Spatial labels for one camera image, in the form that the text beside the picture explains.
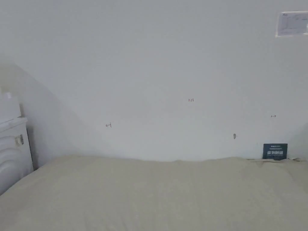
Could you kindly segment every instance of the mattress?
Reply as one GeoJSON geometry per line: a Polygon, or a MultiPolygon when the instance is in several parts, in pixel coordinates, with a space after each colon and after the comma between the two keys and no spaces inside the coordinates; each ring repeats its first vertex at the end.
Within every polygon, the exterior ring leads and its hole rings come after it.
{"type": "Polygon", "coordinates": [[[61,157],[0,196],[0,230],[308,230],[308,164],[61,157]]]}

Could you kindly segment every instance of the paper notice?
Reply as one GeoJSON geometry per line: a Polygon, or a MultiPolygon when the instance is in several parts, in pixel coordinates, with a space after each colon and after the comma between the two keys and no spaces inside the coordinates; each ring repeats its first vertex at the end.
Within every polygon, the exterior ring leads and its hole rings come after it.
{"type": "Polygon", "coordinates": [[[290,11],[279,14],[276,37],[308,34],[308,11],[290,11]]]}

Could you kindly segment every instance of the bed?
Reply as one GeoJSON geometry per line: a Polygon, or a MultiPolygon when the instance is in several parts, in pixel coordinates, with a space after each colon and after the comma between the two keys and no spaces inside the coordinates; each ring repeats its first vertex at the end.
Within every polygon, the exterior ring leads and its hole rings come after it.
{"type": "Polygon", "coordinates": [[[61,157],[0,196],[0,230],[308,230],[308,164],[61,157]]]}

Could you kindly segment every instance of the label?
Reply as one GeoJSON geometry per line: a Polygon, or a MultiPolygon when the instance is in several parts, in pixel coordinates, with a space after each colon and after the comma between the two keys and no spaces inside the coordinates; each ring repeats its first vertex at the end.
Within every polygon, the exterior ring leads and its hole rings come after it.
{"type": "Polygon", "coordinates": [[[288,144],[263,144],[263,159],[286,159],[287,150],[288,144]]]}
{"type": "Polygon", "coordinates": [[[290,11],[279,14],[276,37],[307,34],[308,11],[290,11]]]}

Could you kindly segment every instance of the white appliance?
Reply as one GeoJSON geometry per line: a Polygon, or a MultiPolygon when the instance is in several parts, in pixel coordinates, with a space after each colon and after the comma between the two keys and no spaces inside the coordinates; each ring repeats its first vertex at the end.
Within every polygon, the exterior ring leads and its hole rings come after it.
{"type": "Polygon", "coordinates": [[[33,172],[26,122],[15,118],[0,124],[0,195],[33,172]]]}

